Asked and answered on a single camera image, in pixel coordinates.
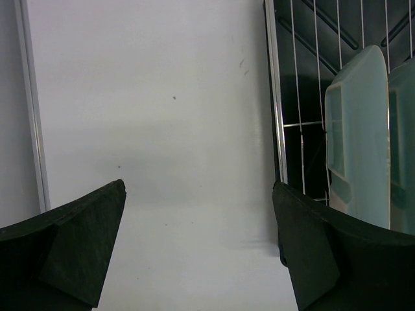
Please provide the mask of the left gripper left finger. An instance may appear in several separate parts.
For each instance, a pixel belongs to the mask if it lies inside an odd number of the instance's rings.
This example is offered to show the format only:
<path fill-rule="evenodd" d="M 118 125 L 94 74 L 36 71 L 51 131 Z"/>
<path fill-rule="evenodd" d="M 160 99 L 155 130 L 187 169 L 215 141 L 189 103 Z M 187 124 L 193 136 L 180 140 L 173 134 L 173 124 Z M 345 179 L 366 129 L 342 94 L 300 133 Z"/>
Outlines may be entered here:
<path fill-rule="evenodd" d="M 124 181 L 1 228 L 2 310 L 93 310 L 126 202 Z"/>

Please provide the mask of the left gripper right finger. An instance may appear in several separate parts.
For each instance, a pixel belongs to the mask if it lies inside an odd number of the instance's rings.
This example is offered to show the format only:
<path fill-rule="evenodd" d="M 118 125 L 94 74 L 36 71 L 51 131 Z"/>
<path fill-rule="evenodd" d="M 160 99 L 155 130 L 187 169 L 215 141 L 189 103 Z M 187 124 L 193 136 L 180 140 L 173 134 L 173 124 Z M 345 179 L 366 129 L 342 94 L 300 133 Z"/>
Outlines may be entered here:
<path fill-rule="evenodd" d="M 413 310 L 414 236 L 377 227 L 281 182 L 272 200 L 299 310 Z"/>

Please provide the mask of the light green divided plate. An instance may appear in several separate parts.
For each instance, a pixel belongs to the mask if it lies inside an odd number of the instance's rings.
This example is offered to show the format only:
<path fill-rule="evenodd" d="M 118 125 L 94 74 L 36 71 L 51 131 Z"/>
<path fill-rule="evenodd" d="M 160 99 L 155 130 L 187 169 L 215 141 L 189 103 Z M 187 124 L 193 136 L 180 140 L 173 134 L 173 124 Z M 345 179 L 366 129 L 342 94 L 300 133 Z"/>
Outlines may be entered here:
<path fill-rule="evenodd" d="M 340 70 L 324 104 L 330 207 L 390 229 L 388 74 L 378 46 Z"/>
<path fill-rule="evenodd" d="M 414 234 L 414 59 L 389 76 L 391 229 Z"/>

